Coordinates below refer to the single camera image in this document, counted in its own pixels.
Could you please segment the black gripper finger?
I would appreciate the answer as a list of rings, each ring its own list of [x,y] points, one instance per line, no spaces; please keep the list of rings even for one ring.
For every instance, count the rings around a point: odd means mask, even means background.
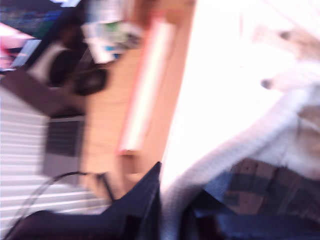
[[[218,220],[213,214],[201,216],[192,207],[188,207],[183,214],[184,240],[224,240],[218,226]]]
[[[102,214],[104,240],[158,240],[161,163],[157,162],[123,197]]]

